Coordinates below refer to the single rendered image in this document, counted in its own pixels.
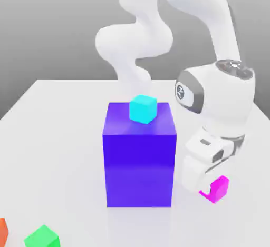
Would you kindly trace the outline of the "large purple box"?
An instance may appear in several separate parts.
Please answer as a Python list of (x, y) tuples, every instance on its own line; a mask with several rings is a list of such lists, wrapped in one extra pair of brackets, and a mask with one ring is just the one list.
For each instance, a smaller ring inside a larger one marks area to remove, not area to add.
[(149, 124), (129, 119), (128, 103), (109, 103), (103, 129), (108, 207), (170, 207), (177, 132), (168, 103)]

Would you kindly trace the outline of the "small cyan cube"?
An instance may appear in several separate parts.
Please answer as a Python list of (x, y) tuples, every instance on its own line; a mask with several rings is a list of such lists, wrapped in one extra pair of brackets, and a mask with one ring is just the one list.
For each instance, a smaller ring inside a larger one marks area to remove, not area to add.
[(149, 124), (157, 117), (157, 99), (146, 95), (138, 95), (129, 102), (129, 119)]

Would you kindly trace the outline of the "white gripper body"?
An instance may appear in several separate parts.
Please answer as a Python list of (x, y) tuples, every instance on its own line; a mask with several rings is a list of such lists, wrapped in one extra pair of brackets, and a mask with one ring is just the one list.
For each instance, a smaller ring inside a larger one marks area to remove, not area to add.
[(186, 154), (182, 162), (182, 184), (184, 188), (193, 193), (200, 191), (209, 193), (210, 181), (206, 171), (210, 165), (198, 160), (191, 154)]

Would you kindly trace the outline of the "small orange cube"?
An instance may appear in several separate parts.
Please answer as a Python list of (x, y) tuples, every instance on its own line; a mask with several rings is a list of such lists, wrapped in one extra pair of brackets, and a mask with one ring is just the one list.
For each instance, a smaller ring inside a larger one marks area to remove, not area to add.
[(0, 247), (5, 247), (8, 238), (8, 227), (5, 218), (0, 218)]

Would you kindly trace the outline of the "small green cube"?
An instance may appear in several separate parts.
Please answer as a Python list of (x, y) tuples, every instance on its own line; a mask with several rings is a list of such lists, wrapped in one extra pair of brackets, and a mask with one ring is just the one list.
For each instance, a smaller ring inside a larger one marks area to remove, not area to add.
[(25, 238), (24, 243), (26, 247), (61, 247), (59, 236), (46, 225)]

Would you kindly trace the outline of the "small magenta cube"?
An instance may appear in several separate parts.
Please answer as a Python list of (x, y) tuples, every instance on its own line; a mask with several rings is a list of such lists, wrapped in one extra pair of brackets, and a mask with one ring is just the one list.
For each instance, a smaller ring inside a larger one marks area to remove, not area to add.
[(227, 194), (228, 185), (229, 179), (222, 175), (210, 184), (210, 191), (208, 194), (203, 191), (199, 191), (199, 194), (215, 204)]

